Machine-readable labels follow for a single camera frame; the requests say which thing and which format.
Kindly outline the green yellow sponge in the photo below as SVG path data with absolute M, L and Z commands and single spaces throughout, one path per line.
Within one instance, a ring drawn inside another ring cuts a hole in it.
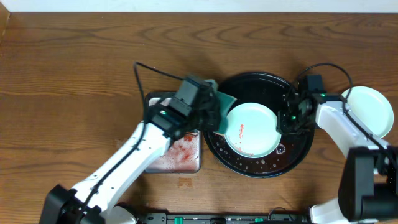
M 218 84 L 215 80 L 209 79 L 205 81 L 211 85 L 211 87 L 214 89 L 216 93 L 217 98 L 220 101 L 221 120 L 220 120 L 219 129 L 217 131 L 214 131 L 214 133 L 220 136 L 224 136 L 228 128 L 228 119 L 227 119 L 228 112 L 237 99 L 233 96 L 227 95 L 226 93 L 219 92 Z

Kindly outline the mint plate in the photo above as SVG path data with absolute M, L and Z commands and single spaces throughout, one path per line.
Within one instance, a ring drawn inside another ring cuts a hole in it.
M 228 146 L 241 156 L 260 158 L 272 153 L 282 135 L 277 132 L 277 116 L 259 103 L 243 103 L 227 115 L 224 134 Z
M 356 115 L 376 136 L 386 136 L 394 124 L 394 112 L 387 98 L 377 90 L 353 87 L 348 104 Z

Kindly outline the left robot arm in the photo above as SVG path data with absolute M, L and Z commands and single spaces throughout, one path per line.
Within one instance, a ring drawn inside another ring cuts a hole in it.
M 70 190 L 56 185 L 46 196 L 40 223 L 135 223 L 114 207 L 129 186 L 174 141 L 193 130 L 216 131 L 221 102 L 214 90 L 180 90 L 167 105 L 147 108 L 129 139 L 98 170 Z

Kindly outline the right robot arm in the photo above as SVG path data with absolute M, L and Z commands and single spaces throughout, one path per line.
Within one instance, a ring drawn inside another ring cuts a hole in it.
M 397 218 L 397 148 L 373 133 L 339 94 L 305 93 L 287 100 L 277 131 L 324 130 L 346 158 L 338 196 L 314 205 L 312 223 L 375 223 Z

